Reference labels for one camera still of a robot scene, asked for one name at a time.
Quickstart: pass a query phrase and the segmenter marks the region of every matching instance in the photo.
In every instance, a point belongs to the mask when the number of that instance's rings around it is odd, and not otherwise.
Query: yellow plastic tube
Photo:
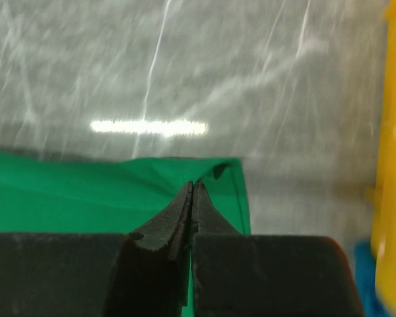
[[[387,52],[384,114],[381,122],[376,223],[372,248],[377,252],[376,290],[385,306],[396,313],[396,0],[389,10],[394,39]]]

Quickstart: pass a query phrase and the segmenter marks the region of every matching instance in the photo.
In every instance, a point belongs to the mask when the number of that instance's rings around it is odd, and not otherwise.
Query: gray marble surface
[[[371,226],[386,2],[0,0],[0,149],[240,157],[254,233],[351,254]]]

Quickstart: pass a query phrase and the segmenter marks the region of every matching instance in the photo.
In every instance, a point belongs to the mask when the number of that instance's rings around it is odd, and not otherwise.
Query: black robotic claw
[[[240,234],[204,184],[128,234],[0,234],[0,317],[363,316],[330,239]]]

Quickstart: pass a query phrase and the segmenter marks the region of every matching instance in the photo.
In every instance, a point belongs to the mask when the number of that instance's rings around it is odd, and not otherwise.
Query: green cloth
[[[213,168],[221,164],[220,176]],[[202,180],[214,206],[249,233],[244,175],[235,158],[60,163],[7,153],[0,153],[0,232],[129,232],[190,180]],[[193,316],[191,294],[189,284],[183,316]]]

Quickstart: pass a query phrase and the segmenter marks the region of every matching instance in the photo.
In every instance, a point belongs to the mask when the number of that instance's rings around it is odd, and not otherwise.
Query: marble countertop
[[[234,156],[254,233],[367,237],[387,0],[0,0],[0,149]]]

